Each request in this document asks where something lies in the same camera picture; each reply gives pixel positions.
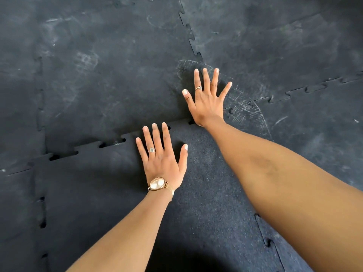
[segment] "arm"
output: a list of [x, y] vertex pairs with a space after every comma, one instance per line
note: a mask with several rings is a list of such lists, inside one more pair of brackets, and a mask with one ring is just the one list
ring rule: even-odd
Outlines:
[[[154, 141], [149, 129], [143, 128], [147, 148], [154, 148], [154, 152], [148, 155], [140, 138], [136, 139], [136, 143], [143, 160], [147, 183], [150, 184], [156, 177], [162, 177], [175, 190], [181, 185], [187, 169], [188, 147], [182, 147], [177, 164], [168, 126], [163, 123], [162, 128], [165, 149], [156, 124], [152, 125]], [[134, 210], [95, 243], [67, 272], [145, 271], [171, 198], [168, 189], [149, 191]]]
[[[197, 70], [194, 77], [200, 86]], [[183, 95], [257, 212], [315, 271], [363, 270], [363, 192], [283, 146], [226, 124], [223, 100], [232, 84], [217, 97], [218, 70], [212, 83], [206, 69], [203, 77], [195, 102], [186, 90]]]

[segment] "gym floor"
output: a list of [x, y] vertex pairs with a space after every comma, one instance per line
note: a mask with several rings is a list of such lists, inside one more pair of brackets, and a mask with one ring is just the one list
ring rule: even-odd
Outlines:
[[147, 192], [134, 138], [188, 171], [147, 271], [311, 271], [249, 203], [182, 89], [363, 190], [361, 0], [0, 0], [0, 270], [64, 272]]

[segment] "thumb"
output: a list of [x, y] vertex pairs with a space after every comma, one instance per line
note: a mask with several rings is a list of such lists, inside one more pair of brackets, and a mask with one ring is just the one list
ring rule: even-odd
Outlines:
[[188, 144], [184, 144], [180, 151], [179, 171], [183, 174], [187, 171]]
[[187, 101], [189, 111], [192, 113], [195, 110], [195, 103], [193, 101], [193, 97], [188, 90], [183, 90], [182, 93], [185, 100]]

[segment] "rose gold watch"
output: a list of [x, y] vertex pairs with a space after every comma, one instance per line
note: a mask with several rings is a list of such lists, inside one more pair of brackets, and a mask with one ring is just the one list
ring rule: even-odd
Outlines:
[[174, 191], [169, 185], [168, 183], [165, 181], [164, 178], [162, 177], [157, 177], [157, 178], [154, 178], [151, 182], [150, 182], [150, 185], [148, 187], [148, 190], [149, 191], [158, 191], [158, 190], [161, 190], [161, 189], [168, 189], [170, 192], [171, 192], [171, 198], [173, 198], [174, 196]]

